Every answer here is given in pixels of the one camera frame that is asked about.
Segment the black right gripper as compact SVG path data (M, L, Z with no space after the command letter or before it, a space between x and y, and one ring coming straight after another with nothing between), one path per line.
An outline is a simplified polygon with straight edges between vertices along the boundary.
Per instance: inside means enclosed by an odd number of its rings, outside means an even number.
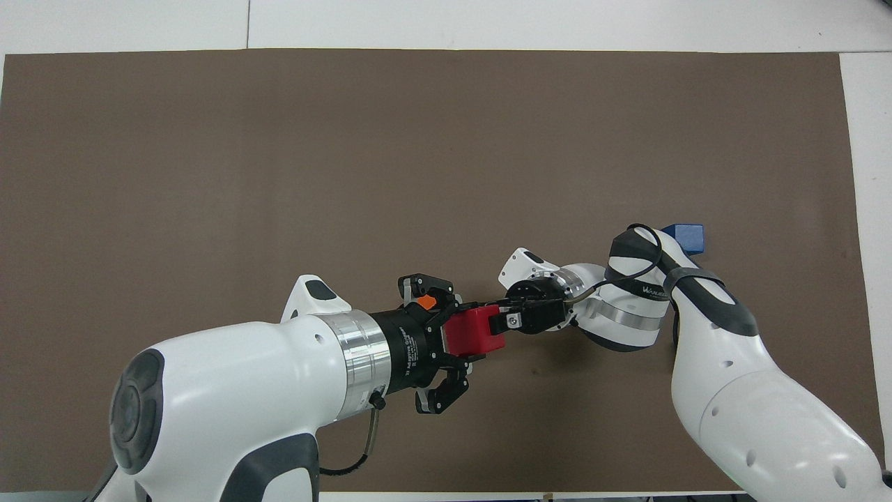
M463 311L497 306L500 312L489 318L491 335L510 330L535 335L567 320L566 299L567 289L554 277L532 277L513 283L506 298L463 303Z

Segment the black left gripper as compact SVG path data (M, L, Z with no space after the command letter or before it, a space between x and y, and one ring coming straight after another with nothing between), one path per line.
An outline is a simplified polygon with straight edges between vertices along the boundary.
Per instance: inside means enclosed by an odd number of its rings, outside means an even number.
M442 327L459 311L459 300L453 284L440 277L405 275L399 277L397 286L403 306L370 314L382 330L390 355L390 379L385 394L417 388L415 410L420 414L440 414L468 390L470 361L443 355ZM415 302L424 295L437 300L435 308L426 310ZM431 388L440 370L446 372L446 377Z

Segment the red wooden block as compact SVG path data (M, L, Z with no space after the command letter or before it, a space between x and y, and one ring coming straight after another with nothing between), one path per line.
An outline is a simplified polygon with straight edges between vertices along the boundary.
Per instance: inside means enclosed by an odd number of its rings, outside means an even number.
M497 305L478 306L456 312L443 325L445 352L458 357L487 355L506 345L502 333L494 333L491 318L500 314Z

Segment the blue wooden block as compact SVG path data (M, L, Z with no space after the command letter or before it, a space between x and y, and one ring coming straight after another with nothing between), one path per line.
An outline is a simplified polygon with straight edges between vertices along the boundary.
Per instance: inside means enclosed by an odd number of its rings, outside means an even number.
M674 238L687 255L699 255L705 253L705 228L704 225L695 223L675 223L661 229Z

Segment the brown table mat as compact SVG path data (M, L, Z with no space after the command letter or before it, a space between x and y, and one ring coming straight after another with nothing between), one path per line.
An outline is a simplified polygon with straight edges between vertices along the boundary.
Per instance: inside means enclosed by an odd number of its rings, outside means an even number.
M0 492L92 489L130 359L277 322L299 275L499 298L514 249L602 264L634 222L704 225L774 360L886 457L838 55L9 55Z

